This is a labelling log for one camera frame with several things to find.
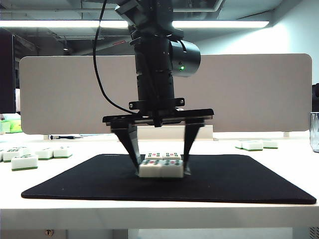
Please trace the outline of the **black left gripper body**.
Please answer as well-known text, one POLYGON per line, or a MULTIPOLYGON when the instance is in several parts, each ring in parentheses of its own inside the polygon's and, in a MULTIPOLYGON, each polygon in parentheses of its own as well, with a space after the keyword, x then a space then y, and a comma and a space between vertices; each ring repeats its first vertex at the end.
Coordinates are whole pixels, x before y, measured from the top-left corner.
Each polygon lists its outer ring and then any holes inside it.
POLYGON ((137 86, 139 100, 129 102, 129 108, 138 110, 138 112, 128 115, 104 116, 103 123, 112 127, 119 126, 121 123, 161 127, 181 122, 204 122, 204 120, 212 119, 214 115, 213 109, 178 111, 176 108, 184 106, 185 99, 174 96, 171 73, 157 73, 155 77, 149 74, 139 74, 137 86))

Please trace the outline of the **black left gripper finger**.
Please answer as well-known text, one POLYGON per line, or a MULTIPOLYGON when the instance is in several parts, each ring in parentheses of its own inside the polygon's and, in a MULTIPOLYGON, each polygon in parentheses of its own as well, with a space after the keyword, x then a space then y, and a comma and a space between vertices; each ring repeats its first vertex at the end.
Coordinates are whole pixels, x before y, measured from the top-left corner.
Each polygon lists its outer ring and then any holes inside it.
POLYGON ((201 127, 204 127, 204 121, 185 121, 185 131, 184 131, 184 150, 183 150, 183 170, 184 174, 190 174, 191 170, 188 165, 189 152, 191 146, 198 134, 201 127))
POLYGON ((137 127, 131 123, 112 123, 111 132, 118 137, 127 150, 138 175, 141 155, 138 146, 137 127))

